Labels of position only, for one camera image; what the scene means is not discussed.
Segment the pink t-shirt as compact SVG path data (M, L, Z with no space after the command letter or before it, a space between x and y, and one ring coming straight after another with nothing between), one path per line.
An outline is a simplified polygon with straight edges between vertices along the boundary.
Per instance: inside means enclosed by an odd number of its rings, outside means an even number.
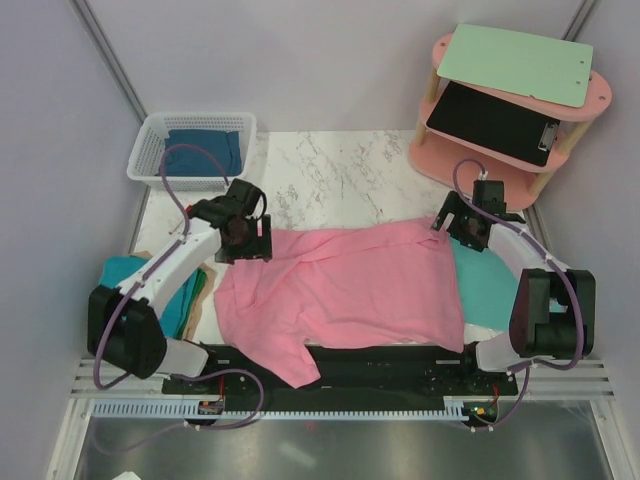
M431 223L273 231L272 259L236 262L214 293L224 342L293 388L321 376L310 343L432 343L461 352L453 251Z

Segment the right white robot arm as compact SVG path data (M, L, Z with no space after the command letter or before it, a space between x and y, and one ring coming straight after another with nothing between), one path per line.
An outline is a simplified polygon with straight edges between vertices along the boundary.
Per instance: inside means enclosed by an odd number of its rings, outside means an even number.
M468 199L450 191L431 229L439 231L447 218L451 238L462 246L492 251L518 280L508 330L474 346L475 359L458 368L467 392L483 392L494 372L516 373L533 365L559 371L575 368L594 344L596 281L587 270L557 260L524 225L506 212L500 181L477 180Z

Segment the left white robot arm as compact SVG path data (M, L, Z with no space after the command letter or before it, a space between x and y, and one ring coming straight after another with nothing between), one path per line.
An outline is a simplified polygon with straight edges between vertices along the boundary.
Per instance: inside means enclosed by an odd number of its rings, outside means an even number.
M181 210L182 232L115 287L97 286L89 296L87 349L94 357L95 385L103 389L102 362L125 375L184 378L198 393L219 382L207 350L163 333L160 318L183 284L208 259L232 265L238 260L272 258L271 218L265 193L241 179L227 191Z

